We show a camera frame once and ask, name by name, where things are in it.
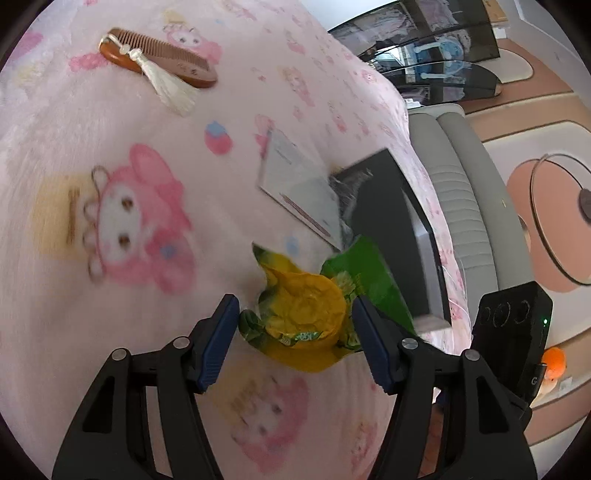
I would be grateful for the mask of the green yellow corn snack packet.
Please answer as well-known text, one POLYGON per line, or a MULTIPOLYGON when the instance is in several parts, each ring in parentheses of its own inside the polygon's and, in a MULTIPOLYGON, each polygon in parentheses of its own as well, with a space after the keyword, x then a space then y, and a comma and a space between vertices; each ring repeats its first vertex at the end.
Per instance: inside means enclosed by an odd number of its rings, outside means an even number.
POLYGON ((252 245, 266 287, 256 309, 243 310, 238 330, 252 347, 301 372, 322 372, 360 352, 353 327, 353 300, 370 302, 407 331, 415 331, 411 312, 378 246, 360 236, 346 251, 301 270, 287 256, 252 245))

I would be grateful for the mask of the brown wooden comb with tassel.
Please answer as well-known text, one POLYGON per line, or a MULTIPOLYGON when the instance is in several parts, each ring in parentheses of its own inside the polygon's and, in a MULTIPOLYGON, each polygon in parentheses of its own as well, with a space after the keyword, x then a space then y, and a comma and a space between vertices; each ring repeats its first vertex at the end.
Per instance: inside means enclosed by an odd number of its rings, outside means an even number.
POLYGON ((112 28, 98 44, 109 62, 143 75, 160 101, 181 116, 197 104, 197 90, 214 87, 218 76, 204 57, 144 34, 112 28))

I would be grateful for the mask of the pink cartoon print blanket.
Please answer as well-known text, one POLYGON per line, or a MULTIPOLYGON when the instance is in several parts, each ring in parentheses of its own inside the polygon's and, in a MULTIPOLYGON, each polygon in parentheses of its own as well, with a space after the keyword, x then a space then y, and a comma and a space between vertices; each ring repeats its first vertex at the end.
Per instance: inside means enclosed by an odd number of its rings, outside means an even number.
POLYGON ((259 189, 270 128, 331 170, 391 151, 451 291, 452 326, 428 339, 469 347, 451 235, 404 100, 304 5, 55 1, 1 73, 1 413, 43 473, 112 350, 157 350, 228 293, 254 306, 266 278, 253 244, 308 272, 331 255, 259 189), (217 82, 175 113, 99 53, 112 28, 204 57, 217 82))

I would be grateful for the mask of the black glass tv stand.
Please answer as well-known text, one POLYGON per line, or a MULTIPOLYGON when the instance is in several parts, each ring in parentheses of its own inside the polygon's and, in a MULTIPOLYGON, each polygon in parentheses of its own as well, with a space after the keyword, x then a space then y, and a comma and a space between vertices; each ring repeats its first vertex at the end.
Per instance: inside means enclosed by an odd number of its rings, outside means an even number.
POLYGON ((481 1, 394 1, 329 32, 423 106, 501 93, 499 77, 482 66, 500 51, 481 1))

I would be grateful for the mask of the black storage box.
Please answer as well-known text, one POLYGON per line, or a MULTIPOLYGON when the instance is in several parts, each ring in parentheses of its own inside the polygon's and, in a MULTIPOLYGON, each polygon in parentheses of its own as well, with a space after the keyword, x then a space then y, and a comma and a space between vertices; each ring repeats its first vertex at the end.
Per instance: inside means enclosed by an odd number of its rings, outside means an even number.
POLYGON ((361 237, 380 251, 410 310, 426 334, 452 326, 448 289, 434 230, 401 167, 381 150, 329 177, 339 198, 342 241, 361 237))

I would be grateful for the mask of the white paper card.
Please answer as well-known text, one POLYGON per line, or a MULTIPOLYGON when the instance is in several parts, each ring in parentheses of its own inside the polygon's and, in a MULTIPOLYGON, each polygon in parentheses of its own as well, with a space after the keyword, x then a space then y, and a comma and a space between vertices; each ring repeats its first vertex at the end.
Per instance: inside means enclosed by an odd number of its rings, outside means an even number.
POLYGON ((342 249, 339 200, 327 171, 274 128, 266 134, 259 188, 335 250, 342 249))

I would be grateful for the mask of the grey padded sofa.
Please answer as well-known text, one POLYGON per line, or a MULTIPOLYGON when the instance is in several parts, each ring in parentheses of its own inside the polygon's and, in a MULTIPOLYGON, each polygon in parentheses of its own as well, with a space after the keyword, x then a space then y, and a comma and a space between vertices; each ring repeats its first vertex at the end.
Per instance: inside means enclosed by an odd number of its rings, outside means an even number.
POLYGON ((409 114, 411 143, 443 209, 476 319, 483 295, 534 279, 518 214, 491 156, 460 109, 409 114))

